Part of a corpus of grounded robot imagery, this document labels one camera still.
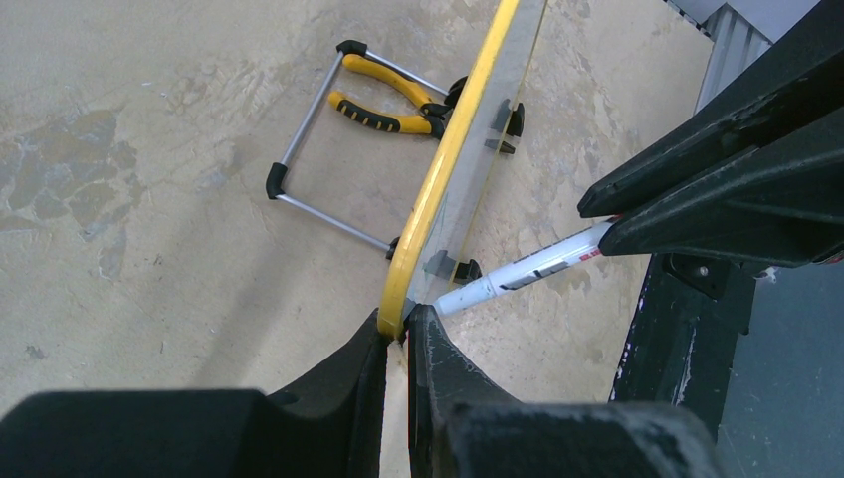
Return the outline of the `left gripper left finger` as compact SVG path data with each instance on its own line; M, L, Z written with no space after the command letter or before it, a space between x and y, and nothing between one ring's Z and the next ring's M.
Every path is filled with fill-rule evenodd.
M387 340L352 338L272 393L50 391L1 420L5 477L375 477Z

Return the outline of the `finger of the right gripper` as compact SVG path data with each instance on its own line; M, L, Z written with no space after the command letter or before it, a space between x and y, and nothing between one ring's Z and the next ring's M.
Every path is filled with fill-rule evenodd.
M699 112L595 182L577 211L631 211L842 106L843 4L821 1Z
M843 112L748 148L627 212L606 256L680 253L795 268L843 255Z

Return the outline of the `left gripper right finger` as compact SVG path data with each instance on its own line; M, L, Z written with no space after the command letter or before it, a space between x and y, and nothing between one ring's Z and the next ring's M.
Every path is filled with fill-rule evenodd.
M658 402L527 403L449 339L433 307L406 325L414 477L722 477L703 423Z

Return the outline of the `yellow framed whiteboard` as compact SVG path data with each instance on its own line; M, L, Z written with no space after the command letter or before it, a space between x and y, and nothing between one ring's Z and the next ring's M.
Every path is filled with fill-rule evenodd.
M499 4L389 265L376 324L391 340L403 336L415 305L478 276L467 236L505 151L545 9L543 1Z

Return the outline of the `white green marker pen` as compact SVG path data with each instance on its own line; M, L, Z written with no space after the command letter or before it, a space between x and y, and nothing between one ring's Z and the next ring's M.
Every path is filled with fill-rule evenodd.
M599 242L619 216L593 224L554 244L499 267L465 286L444 294L433 307L448 316L516 291L601 254Z

